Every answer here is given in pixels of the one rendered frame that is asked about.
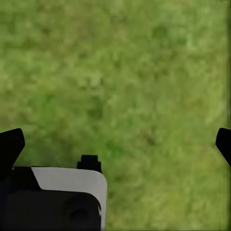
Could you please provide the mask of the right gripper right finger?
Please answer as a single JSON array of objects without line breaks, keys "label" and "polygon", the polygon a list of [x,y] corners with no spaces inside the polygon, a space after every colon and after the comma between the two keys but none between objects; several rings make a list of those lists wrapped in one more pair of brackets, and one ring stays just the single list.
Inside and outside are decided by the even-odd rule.
[{"label": "right gripper right finger", "polygon": [[220,128],[218,131],[216,146],[231,166],[231,130]]}]

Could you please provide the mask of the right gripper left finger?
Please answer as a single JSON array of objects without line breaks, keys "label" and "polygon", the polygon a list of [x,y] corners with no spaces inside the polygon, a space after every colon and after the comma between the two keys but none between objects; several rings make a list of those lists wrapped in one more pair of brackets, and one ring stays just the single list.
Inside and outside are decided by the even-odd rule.
[{"label": "right gripper left finger", "polygon": [[0,185],[25,146],[20,128],[0,133]]}]

